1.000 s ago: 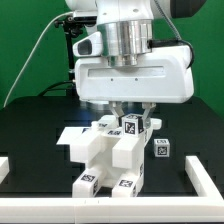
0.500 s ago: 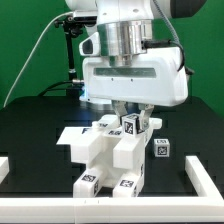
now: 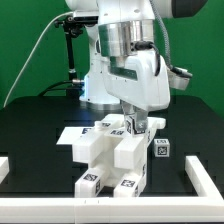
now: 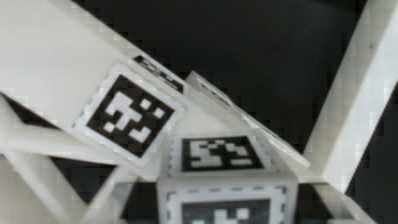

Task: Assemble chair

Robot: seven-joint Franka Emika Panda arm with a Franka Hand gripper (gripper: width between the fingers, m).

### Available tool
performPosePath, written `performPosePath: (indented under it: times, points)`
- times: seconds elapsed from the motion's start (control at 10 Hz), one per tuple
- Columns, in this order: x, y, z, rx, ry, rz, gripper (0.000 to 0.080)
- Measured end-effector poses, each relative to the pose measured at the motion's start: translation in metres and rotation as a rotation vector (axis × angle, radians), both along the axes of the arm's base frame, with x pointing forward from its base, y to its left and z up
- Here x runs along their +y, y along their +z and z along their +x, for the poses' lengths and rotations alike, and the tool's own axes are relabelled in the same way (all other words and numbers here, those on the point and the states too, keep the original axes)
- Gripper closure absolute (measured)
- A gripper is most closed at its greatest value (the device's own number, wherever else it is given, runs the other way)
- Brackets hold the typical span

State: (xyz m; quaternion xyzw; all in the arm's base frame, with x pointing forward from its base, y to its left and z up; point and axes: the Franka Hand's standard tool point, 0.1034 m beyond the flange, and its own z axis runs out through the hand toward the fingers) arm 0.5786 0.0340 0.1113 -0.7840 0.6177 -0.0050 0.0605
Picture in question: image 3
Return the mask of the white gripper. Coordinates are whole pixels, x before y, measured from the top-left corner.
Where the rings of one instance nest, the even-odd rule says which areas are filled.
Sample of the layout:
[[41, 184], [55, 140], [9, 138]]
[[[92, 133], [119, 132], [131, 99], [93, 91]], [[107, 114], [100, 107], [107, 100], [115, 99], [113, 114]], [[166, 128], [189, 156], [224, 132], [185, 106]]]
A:
[[160, 73], [155, 75], [155, 52], [139, 51], [137, 55], [128, 56], [124, 65], [125, 69], [136, 73], [136, 79], [110, 71], [103, 75], [105, 89], [109, 94], [138, 107], [135, 112], [137, 133], [146, 131], [148, 112], [166, 109], [170, 103], [167, 69], [164, 59], [160, 60]]

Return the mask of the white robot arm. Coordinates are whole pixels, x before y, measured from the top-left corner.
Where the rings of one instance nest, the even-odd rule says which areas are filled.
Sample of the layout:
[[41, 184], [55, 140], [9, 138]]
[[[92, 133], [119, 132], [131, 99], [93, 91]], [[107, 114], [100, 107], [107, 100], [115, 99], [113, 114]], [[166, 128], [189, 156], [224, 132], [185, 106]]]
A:
[[126, 130], [142, 134], [150, 111], [192, 74], [171, 64], [165, 18], [196, 15], [208, 0], [65, 0], [73, 16], [95, 17], [106, 91], [120, 99]]

